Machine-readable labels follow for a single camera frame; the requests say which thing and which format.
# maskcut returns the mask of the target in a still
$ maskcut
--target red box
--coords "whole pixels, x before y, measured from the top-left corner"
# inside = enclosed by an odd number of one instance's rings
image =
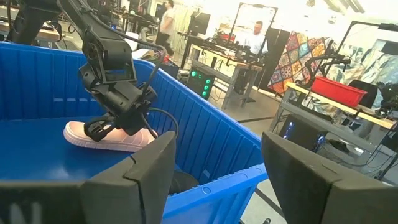
[[[312,91],[350,107],[358,106],[362,97],[367,94],[364,90],[344,85],[323,77],[315,77]]]

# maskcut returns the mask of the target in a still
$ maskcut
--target blue plastic bin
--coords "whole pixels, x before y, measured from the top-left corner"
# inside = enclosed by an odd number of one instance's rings
[[[128,156],[63,138],[69,120],[104,113],[78,79],[84,63],[78,52],[0,44],[0,180],[88,179]],[[153,64],[134,64],[138,81],[148,79]],[[180,124],[176,164],[200,183],[167,199],[163,223],[237,223],[267,178],[260,139],[163,71],[152,87],[152,106]],[[149,121],[160,134],[173,129],[162,114]]]

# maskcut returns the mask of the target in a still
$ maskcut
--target pink sneaker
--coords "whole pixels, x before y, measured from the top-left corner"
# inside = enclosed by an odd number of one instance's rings
[[[114,129],[100,142],[95,142],[85,134],[83,126],[83,122],[70,121],[63,130],[63,136],[76,146],[127,152],[136,152],[155,140],[148,129],[141,129],[133,136],[122,129]]]

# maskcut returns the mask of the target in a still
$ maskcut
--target robotic arm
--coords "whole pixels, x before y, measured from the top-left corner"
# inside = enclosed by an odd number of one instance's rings
[[[131,39],[104,24],[98,16],[97,0],[22,0],[21,9],[7,37],[8,41],[31,44],[42,24],[63,12],[83,39],[83,53],[87,64],[79,76],[86,90],[107,111],[107,114],[85,124],[85,133],[94,141],[103,139],[112,129],[122,128],[129,135],[145,126],[145,114],[156,98],[149,83],[159,68],[152,71],[149,81],[139,86],[131,58],[131,48],[124,38]],[[134,41],[164,48],[140,40]]]

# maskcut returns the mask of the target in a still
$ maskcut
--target blue bin wall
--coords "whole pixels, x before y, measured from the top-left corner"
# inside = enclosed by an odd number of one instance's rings
[[[0,120],[103,114],[78,79],[78,52],[0,43]],[[138,82],[153,64],[134,62]],[[237,223],[258,182],[267,178],[260,139],[163,71],[151,85],[153,107],[180,125],[177,165],[200,186],[168,198],[164,223]],[[148,115],[160,134],[173,129],[162,114]]]

